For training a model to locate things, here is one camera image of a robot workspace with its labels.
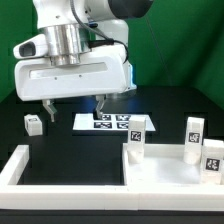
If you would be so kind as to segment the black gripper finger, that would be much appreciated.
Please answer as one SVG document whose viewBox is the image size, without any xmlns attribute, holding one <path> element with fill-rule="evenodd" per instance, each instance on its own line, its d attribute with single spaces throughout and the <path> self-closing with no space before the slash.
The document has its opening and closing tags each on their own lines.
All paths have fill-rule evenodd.
<svg viewBox="0 0 224 224">
<path fill-rule="evenodd" d="M 106 99 L 105 95 L 97 95 L 96 96 L 97 106 L 93 111 L 93 118 L 95 120 L 101 120 L 102 119 L 102 116 L 103 116 L 102 108 L 105 104 L 105 99 Z"/>
<path fill-rule="evenodd" d="M 51 121 L 55 121 L 55 114 L 57 113 L 56 108 L 53 105 L 53 101 L 50 99 L 46 99 L 42 101 L 43 107 L 49 113 Z"/>
</svg>

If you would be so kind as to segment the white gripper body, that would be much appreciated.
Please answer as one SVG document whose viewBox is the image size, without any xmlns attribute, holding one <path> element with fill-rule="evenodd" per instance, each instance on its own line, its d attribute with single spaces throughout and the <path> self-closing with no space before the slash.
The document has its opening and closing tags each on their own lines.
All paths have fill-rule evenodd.
<svg viewBox="0 0 224 224">
<path fill-rule="evenodd" d="M 16 91 L 23 101 L 122 93 L 130 87 L 121 44 L 93 48 L 77 65 L 53 66 L 43 34 L 15 46 L 13 53 Z"/>
</svg>

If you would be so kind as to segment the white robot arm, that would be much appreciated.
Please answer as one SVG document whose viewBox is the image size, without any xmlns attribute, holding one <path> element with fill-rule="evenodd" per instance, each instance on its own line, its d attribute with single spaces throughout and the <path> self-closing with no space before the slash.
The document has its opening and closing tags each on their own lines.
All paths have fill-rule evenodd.
<svg viewBox="0 0 224 224">
<path fill-rule="evenodd" d="M 108 95 L 135 88 L 126 21 L 143 17 L 153 1 L 33 0 L 41 33 L 13 49 L 19 98 L 40 100 L 54 115 L 57 98 L 94 96 L 100 119 Z"/>
</svg>

